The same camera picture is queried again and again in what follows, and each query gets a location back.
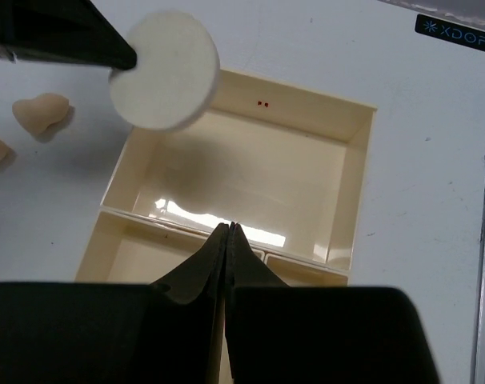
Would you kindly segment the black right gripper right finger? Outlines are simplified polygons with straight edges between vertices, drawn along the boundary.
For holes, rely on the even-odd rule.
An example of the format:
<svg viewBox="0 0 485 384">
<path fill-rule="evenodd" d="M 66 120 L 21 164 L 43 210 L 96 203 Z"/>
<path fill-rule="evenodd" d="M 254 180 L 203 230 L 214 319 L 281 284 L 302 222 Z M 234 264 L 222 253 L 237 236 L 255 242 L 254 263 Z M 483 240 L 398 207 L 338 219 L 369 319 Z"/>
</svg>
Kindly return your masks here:
<svg viewBox="0 0 485 384">
<path fill-rule="evenodd" d="M 237 383 L 432 383 L 417 310 L 392 287 L 288 286 L 238 224 L 226 244 L 226 341 Z"/>
</svg>

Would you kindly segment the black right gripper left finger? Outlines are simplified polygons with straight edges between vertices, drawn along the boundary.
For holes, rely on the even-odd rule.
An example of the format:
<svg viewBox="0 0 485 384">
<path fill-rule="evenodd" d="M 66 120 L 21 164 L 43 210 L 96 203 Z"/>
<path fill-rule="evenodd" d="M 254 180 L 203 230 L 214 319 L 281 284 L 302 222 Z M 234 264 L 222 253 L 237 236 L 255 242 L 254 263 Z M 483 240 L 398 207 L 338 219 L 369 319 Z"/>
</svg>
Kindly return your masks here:
<svg viewBox="0 0 485 384">
<path fill-rule="evenodd" d="M 0 383 L 215 383 L 229 227 L 150 284 L 0 282 Z"/>
</svg>

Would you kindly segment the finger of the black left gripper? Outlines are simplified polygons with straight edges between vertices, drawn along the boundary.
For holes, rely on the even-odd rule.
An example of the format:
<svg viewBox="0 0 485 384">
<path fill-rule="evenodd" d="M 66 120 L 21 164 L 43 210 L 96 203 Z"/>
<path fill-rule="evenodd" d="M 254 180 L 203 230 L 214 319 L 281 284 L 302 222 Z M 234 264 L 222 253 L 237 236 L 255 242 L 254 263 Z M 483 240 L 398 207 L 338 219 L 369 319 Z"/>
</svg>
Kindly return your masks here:
<svg viewBox="0 0 485 384">
<path fill-rule="evenodd" d="M 91 1 L 0 0 L 0 59 L 136 67 L 137 54 Z"/>
</svg>

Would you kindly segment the round white powder puff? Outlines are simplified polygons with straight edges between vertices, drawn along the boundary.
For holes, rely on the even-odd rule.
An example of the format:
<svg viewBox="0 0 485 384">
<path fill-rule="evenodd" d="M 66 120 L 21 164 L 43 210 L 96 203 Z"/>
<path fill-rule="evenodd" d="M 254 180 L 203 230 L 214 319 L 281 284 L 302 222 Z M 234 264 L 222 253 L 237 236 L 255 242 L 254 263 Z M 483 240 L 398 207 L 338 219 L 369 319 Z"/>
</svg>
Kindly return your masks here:
<svg viewBox="0 0 485 384">
<path fill-rule="evenodd" d="M 192 15 L 148 14 L 126 40 L 137 54 L 131 70 L 112 70 L 110 100 L 133 126 L 178 130 L 200 118 L 218 85 L 220 60 L 206 27 Z"/>
</svg>

